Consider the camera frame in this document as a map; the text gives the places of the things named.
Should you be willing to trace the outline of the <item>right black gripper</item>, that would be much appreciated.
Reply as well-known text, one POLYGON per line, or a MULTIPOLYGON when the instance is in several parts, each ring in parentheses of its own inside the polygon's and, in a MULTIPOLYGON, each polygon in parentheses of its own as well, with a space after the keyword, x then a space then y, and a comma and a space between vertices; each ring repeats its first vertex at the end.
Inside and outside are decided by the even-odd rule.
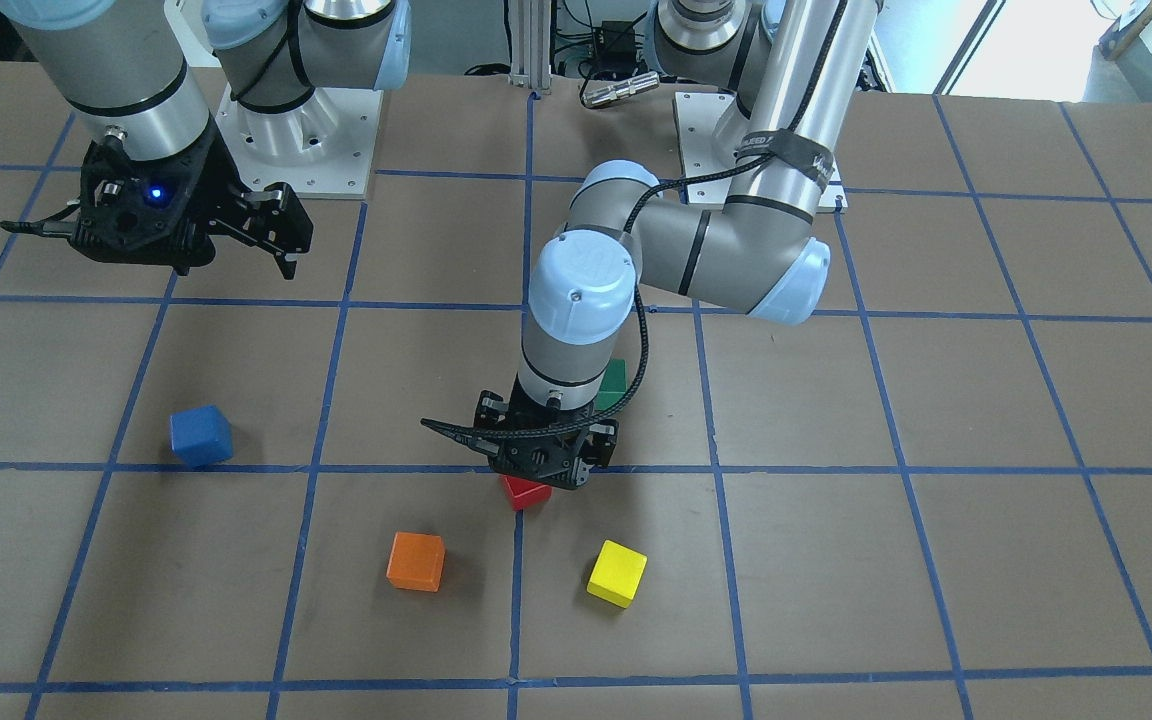
POLYGON ((291 184, 247 191, 215 126, 179 154, 129 159, 118 141, 92 142, 79 173, 79 211, 67 242, 97 263, 172 266, 214 260, 223 233, 273 256, 293 281, 314 222, 291 184))

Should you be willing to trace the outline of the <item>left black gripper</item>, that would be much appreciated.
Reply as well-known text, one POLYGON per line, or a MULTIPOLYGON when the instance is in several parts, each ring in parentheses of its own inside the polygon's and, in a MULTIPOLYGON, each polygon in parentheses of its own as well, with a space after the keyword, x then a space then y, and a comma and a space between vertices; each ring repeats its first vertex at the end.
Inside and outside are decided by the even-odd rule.
POLYGON ((475 407, 473 429, 550 429, 577 420, 581 429, 558 435, 526 439, 490 439, 488 467, 498 473, 556 488, 579 488, 590 470, 611 464, 620 439, 616 419, 590 423, 594 404, 573 410, 536 404, 522 388, 513 388, 508 400, 484 389, 475 407))

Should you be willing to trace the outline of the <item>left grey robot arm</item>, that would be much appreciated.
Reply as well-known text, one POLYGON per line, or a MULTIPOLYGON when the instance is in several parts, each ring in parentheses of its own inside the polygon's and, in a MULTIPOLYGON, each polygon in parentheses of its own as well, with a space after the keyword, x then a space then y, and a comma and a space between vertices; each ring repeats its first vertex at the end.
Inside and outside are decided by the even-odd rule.
POLYGON ((879 1, 654 1, 647 63, 730 94, 713 161, 673 181, 635 161, 594 167, 531 270, 511 392, 484 391, 470 427, 425 427, 503 477, 579 488, 611 464, 616 416, 645 376, 641 288, 805 323, 831 264, 814 215, 881 10, 879 1))

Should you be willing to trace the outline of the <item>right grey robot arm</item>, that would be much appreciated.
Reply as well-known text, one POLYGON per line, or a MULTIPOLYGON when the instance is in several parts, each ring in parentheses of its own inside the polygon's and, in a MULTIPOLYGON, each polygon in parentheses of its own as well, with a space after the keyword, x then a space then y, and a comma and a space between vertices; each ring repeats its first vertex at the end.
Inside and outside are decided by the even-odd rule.
POLYGON ((229 85, 227 108, 211 109, 160 1, 0 1, 0 13, 91 137, 77 199, 5 232, 179 275, 214 260, 225 236, 291 279, 314 223, 287 173, 353 156, 332 91, 396 90, 410 69, 407 1, 206 1, 229 85))

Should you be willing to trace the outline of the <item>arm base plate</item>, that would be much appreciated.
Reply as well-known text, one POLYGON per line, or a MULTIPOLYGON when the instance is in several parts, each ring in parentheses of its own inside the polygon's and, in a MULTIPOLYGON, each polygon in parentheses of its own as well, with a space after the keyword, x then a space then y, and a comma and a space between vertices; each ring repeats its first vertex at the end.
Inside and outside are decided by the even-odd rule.
POLYGON ((833 151, 812 138, 791 138, 786 131, 755 131, 726 92, 677 92, 675 119, 684 177, 685 200, 698 209, 722 209, 730 192, 732 176, 723 170, 755 160, 768 152, 799 169, 801 176, 818 185, 818 213, 842 213, 849 209, 833 151))
POLYGON ((215 118, 252 190, 285 182, 302 199, 365 200, 382 91, 316 88, 301 108, 262 114, 223 96, 215 118))

